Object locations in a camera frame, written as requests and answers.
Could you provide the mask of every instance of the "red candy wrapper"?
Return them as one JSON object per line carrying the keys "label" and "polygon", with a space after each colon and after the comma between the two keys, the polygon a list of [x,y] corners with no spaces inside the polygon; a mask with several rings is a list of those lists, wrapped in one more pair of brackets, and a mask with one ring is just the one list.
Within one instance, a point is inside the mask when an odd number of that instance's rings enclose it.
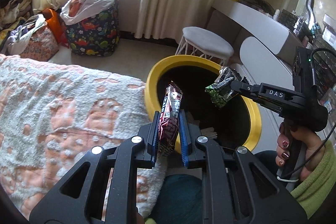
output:
{"label": "red candy wrapper", "polygon": [[159,121],[159,153],[168,156],[175,149],[182,91],[172,81],[166,88]]}

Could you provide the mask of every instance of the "foil wrapper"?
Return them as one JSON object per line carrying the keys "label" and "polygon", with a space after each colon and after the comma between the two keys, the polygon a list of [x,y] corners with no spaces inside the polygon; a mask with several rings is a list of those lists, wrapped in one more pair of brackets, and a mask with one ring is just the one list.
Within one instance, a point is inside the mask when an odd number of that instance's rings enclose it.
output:
{"label": "foil wrapper", "polygon": [[159,120],[159,153],[163,156],[168,156],[175,149],[182,94],[174,82],[166,89]]}
{"label": "foil wrapper", "polygon": [[211,101],[218,107],[224,107],[229,100],[238,94],[238,92],[231,89],[230,85],[233,81],[241,81],[248,83],[248,80],[240,76],[240,74],[230,67],[222,67],[219,71],[219,76],[213,84],[205,88]]}

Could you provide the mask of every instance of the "floral fabric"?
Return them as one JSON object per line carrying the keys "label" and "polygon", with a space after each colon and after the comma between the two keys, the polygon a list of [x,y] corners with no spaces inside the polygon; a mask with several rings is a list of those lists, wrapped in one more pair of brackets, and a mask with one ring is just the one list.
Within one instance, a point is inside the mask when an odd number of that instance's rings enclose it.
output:
{"label": "floral fabric", "polygon": [[48,25],[41,27],[31,36],[21,58],[30,58],[37,61],[48,61],[58,52],[58,44]]}
{"label": "floral fabric", "polygon": [[79,55],[110,56],[119,41],[118,0],[111,8],[83,21],[62,23],[71,50]]}

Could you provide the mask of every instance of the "yellow rim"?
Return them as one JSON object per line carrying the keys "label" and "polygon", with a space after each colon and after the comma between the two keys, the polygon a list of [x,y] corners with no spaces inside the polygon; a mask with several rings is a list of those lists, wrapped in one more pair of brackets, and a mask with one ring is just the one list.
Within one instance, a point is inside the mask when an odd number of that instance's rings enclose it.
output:
{"label": "yellow rim", "polygon": [[[153,119],[155,111],[160,111],[162,107],[157,95],[157,83],[159,79],[168,70],[181,66],[196,66],[216,74],[219,74],[219,70],[221,69],[220,65],[210,60],[192,55],[169,56],[156,63],[149,72],[144,92],[145,105],[150,119]],[[261,135],[261,116],[258,105],[255,102],[245,97],[243,97],[243,99],[250,114],[251,124],[250,133],[244,146],[252,151],[257,145]],[[181,153],[179,137],[176,140],[175,150],[178,153]]]}

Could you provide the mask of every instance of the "hand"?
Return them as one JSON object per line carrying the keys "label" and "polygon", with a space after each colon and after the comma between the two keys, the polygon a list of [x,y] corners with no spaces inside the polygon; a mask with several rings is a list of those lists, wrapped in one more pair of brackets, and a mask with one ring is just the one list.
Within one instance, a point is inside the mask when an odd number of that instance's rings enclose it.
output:
{"label": "hand", "polygon": [[[291,134],[293,138],[303,142],[307,146],[306,159],[308,159],[322,144],[320,137],[310,129],[293,124],[291,127]],[[278,146],[276,163],[282,167],[286,160],[289,159],[290,154],[287,148],[289,147],[289,139],[285,136],[285,125],[282,122],[279,128],[280,135],[278,137]],[[325,147],[323,146],[319,152],[302,168],[300,174],[300,181],[304,181],[315,170],[317,165],[323,158]]]}
{"label": "hand", "polygon": [[145,220],[141,214],[138,213],[138,207],[136,208],[136,224],[145,224]]}

